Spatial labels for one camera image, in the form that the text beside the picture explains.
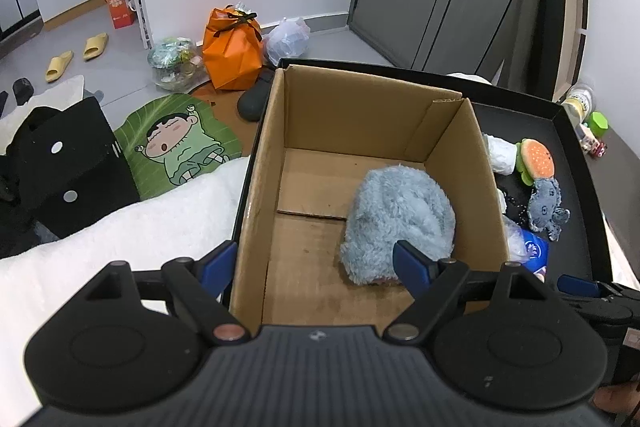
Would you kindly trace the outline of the yellow slipper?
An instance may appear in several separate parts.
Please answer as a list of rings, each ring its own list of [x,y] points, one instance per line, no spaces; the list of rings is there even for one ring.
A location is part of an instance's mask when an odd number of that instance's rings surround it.
[[[51,58],[50,63],[46,70],[46,83],[52,83],[56,80],[59,80],[66,68],[70,64],[70,61],[73,60],[74,52],[72,50],[65,51],[60,55],[54,56]]]
[[[82,59],[85,62],[94,60],[102,55],[108,43],[108,35],[106,32],[101,32],[93,37],[87,39],[84,52],[82,52]]]

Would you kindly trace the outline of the grey denim octopus toy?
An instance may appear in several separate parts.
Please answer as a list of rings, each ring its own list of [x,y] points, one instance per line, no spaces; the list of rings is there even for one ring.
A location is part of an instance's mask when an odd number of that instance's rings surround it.
[[[557,179],[534,182],[527,214],[530,231],[546,232],[550,242],[559,240],[562,228],[570,220],[570,210],[562,206],[562,191]]]

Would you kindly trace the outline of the blue tissue pack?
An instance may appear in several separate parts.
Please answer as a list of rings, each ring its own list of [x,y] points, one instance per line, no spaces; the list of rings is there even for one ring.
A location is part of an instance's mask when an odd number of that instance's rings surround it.
[[[522,230],[522,234],[528,259],[521,265],[544,282],[547,278],[549,244],[532,232]]]

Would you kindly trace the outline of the green hexagonal container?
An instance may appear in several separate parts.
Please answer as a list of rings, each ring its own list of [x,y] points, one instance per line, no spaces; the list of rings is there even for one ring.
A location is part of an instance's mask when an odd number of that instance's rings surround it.
[[[601,112],[594,110],[587,118],[587,127],[591,130],[592,134],[600,140],[608,131],[608,120]]]

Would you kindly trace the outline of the yellow slipper right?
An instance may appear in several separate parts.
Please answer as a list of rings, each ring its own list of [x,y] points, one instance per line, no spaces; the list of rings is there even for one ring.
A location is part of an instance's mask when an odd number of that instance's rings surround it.
[[[84,52],[82,52],[82,59],[85,62],[94,60],[102,55],[108,43],[108,35],[106,32],[101,32],[93,37],[87,39]]]

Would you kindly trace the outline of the orange paper bag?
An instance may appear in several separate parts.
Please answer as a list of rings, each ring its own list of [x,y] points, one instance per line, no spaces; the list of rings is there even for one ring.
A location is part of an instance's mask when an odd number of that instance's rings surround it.
[[[262,28],[257,14],[232,5],[213,9],[205,27],[202,57],[217,91],[253,87],[262,70]]]

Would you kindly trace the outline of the white plastic bag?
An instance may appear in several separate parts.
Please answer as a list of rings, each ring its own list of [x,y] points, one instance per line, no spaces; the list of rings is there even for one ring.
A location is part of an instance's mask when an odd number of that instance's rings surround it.
[[[264,54],[272,66],[281,60],[303,56],[309,46],[310,28],[303,17],[284,18],[264,38]]]

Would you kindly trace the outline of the hamburger plush toy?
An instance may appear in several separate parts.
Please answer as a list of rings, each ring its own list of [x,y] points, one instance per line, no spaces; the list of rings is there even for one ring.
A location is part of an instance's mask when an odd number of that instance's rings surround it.
[[[515,167],[527,186],[532,186],[538,179],[553,178],[555,174],[554,161],[548,148],[534,139],[518,142]]]

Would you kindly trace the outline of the clear plastic bag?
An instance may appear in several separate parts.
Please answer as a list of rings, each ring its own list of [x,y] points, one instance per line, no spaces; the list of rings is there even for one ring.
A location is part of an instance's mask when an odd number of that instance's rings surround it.
[[[506,246],[509,249],[509,260],[524,263],[528,257],[521,228],[506,216],[502,216],[502,223]]]

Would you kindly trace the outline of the black bag with white dots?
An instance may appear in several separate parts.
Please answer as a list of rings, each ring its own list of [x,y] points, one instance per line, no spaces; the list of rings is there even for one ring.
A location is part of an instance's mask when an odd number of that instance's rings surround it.
[[[65,239],[139,200],[96,98],[36,107],[1,156],[1,256]]]

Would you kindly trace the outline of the green cartoon floor mat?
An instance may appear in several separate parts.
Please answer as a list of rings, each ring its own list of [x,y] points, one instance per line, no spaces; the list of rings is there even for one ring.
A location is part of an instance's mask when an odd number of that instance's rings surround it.
[[[242,143],[212,103],[168,94],[115,130],[141,199],[160,196],[242,156]]]

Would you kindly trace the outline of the fluffy light blue plush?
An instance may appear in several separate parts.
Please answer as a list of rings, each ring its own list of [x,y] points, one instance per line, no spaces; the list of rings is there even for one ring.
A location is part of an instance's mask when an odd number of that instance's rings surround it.
[[[346,220],[340,259],[356,285],[393,284],[396,242],[408,241],[433,261],[454,251],[456,215],[440,185],[403,165],[369,171]]]

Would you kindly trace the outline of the black beaded pouch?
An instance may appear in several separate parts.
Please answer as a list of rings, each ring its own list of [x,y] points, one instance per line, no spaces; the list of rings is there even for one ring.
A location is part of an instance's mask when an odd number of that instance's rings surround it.
[[[515,222],[523,229],[529,229],[528,226],[528,202],[532,190],[524,185],[523,187],[506,187],[498,186],[506,201],[506,217]]]

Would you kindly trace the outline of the black shallow tray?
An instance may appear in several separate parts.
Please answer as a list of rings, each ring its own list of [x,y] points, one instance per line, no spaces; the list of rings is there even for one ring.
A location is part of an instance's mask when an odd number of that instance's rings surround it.
[[[455,75],[293,61],[254,145],[231,309],[250,325],[384,323],[401,239],[475,270],[612,277],[564,110]]]

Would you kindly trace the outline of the brown cardboard box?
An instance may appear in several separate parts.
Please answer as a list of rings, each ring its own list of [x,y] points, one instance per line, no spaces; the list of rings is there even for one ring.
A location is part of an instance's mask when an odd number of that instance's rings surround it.
[[[410,301],[393,264],[399,241],[498,270],[509,249],[473,89],[393,68],[280,68],[252,158],[231,312],[251,331],[384,329]]]

